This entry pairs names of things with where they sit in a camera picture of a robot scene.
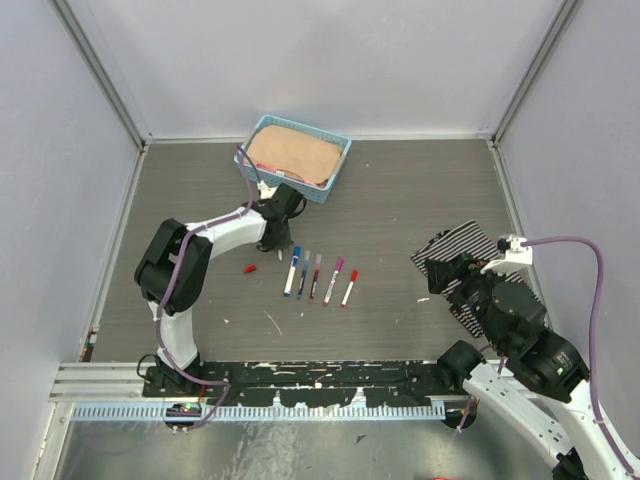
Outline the white marker blue print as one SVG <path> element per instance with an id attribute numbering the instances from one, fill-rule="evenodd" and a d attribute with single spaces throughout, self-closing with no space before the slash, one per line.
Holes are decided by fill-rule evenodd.
<path id="1" fill-rule="evenodd" d="M 283 295 L 285 297 L 289 297 L 292 294 L 293 282 L 295 278 L 296 269 L 299 263 L 299 258 L 301 254 L 301 247 L 295 246 L 289 266 L 289 270 L 287 272 L 287 278 L 284 286 Z"/>

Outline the red gel pen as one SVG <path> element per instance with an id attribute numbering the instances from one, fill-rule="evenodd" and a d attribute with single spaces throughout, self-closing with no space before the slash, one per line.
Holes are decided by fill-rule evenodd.
<path id="1" fill-rule="evenodd" d="M 313 304 L 314 300 L 315 300 L 319 272 L 320 272 L 320 266 L 316 265 L 316 267 L 314 269 L 314 274 L 313 274 L 313 277 L 312 277 L 310 292 L 309 292 L 309 304 Z"/>

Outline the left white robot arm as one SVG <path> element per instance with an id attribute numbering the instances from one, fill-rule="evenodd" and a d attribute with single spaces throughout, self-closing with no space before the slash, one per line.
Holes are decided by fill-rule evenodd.
<path id="1" fill-rule="evenodd" d="M 194 394 L 203 381 L 192 317 L 210 262 L 245 245 L 262 252 L 287 248 L 292 244 L 289 221 L 306 203 L 289 185 L 268 187 L 261 182 L 258 199 L 226 215 L 194 223 L 169 218 L 160 224 L 134 281 L 153 313 L 158 367 L 176 395 Z"/>

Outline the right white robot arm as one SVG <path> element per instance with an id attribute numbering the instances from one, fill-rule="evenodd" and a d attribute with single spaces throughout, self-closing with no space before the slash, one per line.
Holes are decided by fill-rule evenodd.
<path id="1" fill-rule="evenodd" d="M 468 313 L 513 378 L 547 407 L 510 393 L 501 375 L 471 344 L 458 341 L 437 361 L 442 387 L 464 392 L 498 413 L 547 461 L 556 479 L 636 479 L 639 459 L 608 426 L 591 388 L 595 374 L 578 350 L 544 325 L 546 308 L 524 283 L 463 253 L 425 262 L 430 293 Z"/>

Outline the blue gel pen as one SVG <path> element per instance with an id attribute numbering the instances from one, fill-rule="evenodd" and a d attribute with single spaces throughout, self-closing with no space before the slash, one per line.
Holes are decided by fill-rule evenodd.
<path id="1" fill-rule="evenodd" d="M 302 299 L 307 272 L 308 272 L 308 263 L 305 262 L 303 264 L 303 268 L 302 268 L 300 279 L 299 279 L 297 297 L 296 297 L 297 300 L 301 300 Z"/>

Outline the white pen red tip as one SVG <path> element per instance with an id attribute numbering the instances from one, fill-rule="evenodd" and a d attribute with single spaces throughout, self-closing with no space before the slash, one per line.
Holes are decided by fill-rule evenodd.
<path id="1" fill-rule="evenodd" d="M 349 297 L 351 295 L 351 292 L 353 290 L 354 284 L 355 284 L 355 282 L 353 280 L 351 280 L 349 282 L 349 284 L 348 284 L 348 286 L 346 288 L 345 294 L 344 294 L 344 296 L 342 298 L 342 301 L 341 301 L 341 307 L 346 307 L 346 305 L 348 303 L 348 300 L 349 300 Z"/>

